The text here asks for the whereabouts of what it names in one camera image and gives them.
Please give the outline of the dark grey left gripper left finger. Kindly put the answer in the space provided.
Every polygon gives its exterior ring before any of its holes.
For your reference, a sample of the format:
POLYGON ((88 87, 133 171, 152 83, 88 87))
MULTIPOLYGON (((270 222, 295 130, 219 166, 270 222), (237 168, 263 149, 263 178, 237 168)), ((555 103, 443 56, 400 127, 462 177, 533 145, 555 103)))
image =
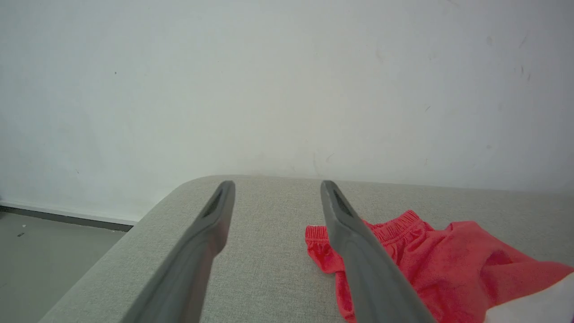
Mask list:
POLYGON ((225 247, 235 183, 223 181, 139 293, 123 323, 198 323, 213 260, 225 247))

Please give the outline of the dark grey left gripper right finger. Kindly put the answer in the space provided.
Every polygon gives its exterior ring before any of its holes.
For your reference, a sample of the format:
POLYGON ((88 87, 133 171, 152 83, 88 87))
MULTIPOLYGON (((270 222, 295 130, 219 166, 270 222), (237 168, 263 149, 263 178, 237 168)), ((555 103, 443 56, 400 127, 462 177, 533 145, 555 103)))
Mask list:
POLYGON ((321 183, 331 247, 342 257, 359 323, 433 323, 435 319, 337 184, 321 183))

